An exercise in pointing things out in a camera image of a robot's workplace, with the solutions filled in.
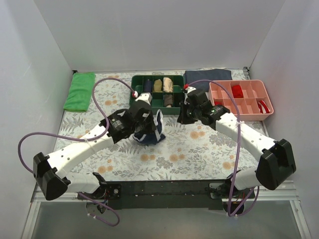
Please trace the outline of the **navy white-trimmed underwear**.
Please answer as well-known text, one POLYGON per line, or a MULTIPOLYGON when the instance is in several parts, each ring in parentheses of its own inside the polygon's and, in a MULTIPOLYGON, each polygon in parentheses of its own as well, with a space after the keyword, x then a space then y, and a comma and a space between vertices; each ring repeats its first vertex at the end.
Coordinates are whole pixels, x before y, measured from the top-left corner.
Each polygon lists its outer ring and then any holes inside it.
POLYGON ((143 145, 156 145, 163 141, 166 136, 164 135, 163 114, 158 110, 156 117, 153 119, 155 130, 151 133, 136 132, 133 134, 133 139, 143 145))

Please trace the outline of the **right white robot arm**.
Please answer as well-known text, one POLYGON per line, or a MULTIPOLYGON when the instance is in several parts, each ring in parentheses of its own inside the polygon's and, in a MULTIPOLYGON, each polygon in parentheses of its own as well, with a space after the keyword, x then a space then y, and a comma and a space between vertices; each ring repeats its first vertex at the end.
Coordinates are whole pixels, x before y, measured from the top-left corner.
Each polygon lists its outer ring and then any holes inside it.
POLYGON ((184 100, 180 104, 177 119, 180 124, 203 125, 222 133, 232 140, 240 140, 239 145, 247 150, 258 162, 257 168, 238 170, 227 179, 226 194, 239 197, 244 189, 263 186, 275 190, 296 171, 291 144, 281 139, 276 141, 264 136, 243 122, 222 105, 214 106, 206 93, 194 87, 185 87, 184 100))

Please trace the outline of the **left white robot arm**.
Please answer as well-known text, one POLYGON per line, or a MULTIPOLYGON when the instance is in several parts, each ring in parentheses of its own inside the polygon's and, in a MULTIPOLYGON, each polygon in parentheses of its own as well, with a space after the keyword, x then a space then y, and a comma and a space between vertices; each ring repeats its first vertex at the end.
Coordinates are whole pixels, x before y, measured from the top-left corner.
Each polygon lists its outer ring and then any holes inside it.
POLYGON ((99 173, 77 174, 72 169, 102 149, 111 147, 135 132, 156 129, 151 108, 152 96, 142 93, 129 109, 117 110, 90 132, 61 150, 33 158, 33 174, 45 199, 55 200, 66 192, 81 192, 101 199, 107 183, 99 173))

